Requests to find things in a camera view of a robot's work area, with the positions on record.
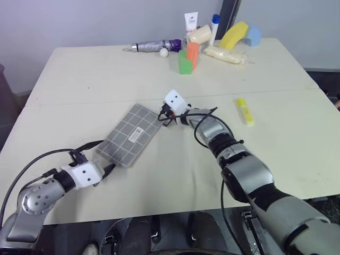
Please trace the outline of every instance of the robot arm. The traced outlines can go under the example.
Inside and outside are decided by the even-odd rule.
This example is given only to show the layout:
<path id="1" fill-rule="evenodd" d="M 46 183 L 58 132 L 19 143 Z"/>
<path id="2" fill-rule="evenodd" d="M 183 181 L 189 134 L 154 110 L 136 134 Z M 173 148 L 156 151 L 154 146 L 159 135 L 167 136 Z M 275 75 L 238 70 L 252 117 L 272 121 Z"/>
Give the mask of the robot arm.
<path id="1" fill-rule="evenodd" d="M 192 109 L 176 91 L 165 98 L 163 109 L 183 115 L 178 124 L 197 129 L 222 169 L 230 194 L 249 203 L 261 223 L 287 254 L 340 254 L 340 227 L 303 200 L 274 186 L 269 168 L 220 121 L 206 117 L 208 109 Z"/>
<path id="2" fill-rule="evenodd" d="M 54 169 L 52 178 L 20 191 L 16 212 L 0 231 L 1 254 L 30 254 L 55 203 L 72 189 L 98 184 L 112 171 L 114 164 L 103 169 L 95 161 L 88 161 L 82 153 L 99 142 L 85 144 L 71 152 L 73 162 L 62 166 L 60 172 Z"/>

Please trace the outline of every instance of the blue bottle cap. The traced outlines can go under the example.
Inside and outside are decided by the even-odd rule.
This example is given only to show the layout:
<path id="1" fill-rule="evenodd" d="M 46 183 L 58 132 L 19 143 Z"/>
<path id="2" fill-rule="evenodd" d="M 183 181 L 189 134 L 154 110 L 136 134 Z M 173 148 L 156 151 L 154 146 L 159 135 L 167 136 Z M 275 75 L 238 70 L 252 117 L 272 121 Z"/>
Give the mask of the blue bottle cap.
<path id="1" fill-rule="evenodd" d="M 218 14 L 214 14 L 214 15 L 212 16 L 212 22 L 213 22 L 214 24 L 219 24 L 219 15 L 218 15 Z"/>

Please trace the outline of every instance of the green sponge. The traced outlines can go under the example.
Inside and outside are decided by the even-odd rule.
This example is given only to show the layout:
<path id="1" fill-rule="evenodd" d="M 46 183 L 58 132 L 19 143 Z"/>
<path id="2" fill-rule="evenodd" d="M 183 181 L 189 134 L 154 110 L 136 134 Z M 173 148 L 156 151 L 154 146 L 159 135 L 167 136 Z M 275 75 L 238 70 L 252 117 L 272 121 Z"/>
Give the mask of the green sponge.
<path id="1" fill-rule="evenodd" d="M 180 74 L 191 74 L 192 61 L 186 59 L 186 50 L 180 50 L 178 55 L 178 65 L 180 67 Z"/>

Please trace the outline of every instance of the blue foam block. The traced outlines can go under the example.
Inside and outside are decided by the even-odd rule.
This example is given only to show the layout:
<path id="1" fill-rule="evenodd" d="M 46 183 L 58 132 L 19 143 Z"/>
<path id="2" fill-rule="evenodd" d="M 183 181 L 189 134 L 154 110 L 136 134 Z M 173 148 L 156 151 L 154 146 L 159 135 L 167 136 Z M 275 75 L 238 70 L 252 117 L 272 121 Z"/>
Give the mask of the blue foam block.
<path id="1" fill-rule="evenodd" d="M 261 31 L 258 27 L 254 25 L 248 24 L 249 28 L 244 37 L 245 43 L 249 46 L 256 46 L 259 45 L 261 42 Z"/>

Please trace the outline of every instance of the white ball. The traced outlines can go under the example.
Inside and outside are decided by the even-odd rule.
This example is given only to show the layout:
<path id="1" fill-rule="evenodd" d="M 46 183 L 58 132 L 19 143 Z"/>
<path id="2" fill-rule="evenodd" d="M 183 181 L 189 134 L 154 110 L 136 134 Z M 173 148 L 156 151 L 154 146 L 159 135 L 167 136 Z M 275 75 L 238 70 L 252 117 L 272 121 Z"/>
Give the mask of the white ball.
<path id="1" fill-rule="evenodd" d="M 167 48 L 162 48 L 160 51 L 159 51 L 159 55 L 161 57 L 167 57 L 169 55 L 169 51 L 167 50 Z"/>

